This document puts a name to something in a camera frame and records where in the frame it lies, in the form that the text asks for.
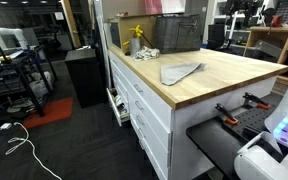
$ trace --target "gray cloth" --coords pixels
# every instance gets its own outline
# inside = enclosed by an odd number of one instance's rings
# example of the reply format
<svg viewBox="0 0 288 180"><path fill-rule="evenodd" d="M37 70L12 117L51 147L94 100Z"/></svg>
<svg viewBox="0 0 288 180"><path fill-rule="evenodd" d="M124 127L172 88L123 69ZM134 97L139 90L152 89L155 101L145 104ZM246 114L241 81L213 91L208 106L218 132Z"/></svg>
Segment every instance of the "gray cloth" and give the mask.
<svg viewBox="0 0 288 180"><path fill-rule="evenodd" d="M176 65L161 66L161 81L163 84L171 86L193 72L202 71L206 64L186 63Z"/></svg>

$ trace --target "dark floor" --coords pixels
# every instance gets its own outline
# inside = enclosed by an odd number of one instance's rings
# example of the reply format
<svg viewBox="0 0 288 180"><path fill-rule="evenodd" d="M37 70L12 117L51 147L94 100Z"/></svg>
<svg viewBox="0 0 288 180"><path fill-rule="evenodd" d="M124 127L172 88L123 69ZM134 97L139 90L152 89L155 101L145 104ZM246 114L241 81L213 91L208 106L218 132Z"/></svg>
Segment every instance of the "dark floor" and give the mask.
<svg viewBox="0 0 288 180"><path fill-rule="evenodd" d="M71 118L29 130L36 155L62 179L157 179L132 128L120 128L112 120L108 104L81 109L63 62L54 63L59 76L52 100L74 98ZM27 143L5 156L13 147L7 141L24 137L19 127L0 132L0 180L56 179L41 168Z"/></svg>

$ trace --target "wooden countertop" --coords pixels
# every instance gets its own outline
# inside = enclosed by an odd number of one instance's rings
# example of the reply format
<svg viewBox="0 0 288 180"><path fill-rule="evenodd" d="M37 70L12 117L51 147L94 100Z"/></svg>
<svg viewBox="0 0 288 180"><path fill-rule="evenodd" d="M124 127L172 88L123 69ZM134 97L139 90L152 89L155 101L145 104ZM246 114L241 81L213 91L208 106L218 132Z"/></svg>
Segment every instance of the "wooden countertop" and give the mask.
<svg viewBox="0 0 288 180"><path fill-rule="evenodd" d="M114 45L109 50L175 110L285 73L288 69L281 64L206 49L161 55L141 62L125 56ZM161 83L161 65L190 62L205 63L207 66L204 71L193 73L173 86Z"/></svg>
<svg viewBox="0 0 288 180"><path fill-rule="evenodd" d="M251 27L251 31L270 31L270 27ZM271 32L288 32L288 27L272 28Z"/></svg>

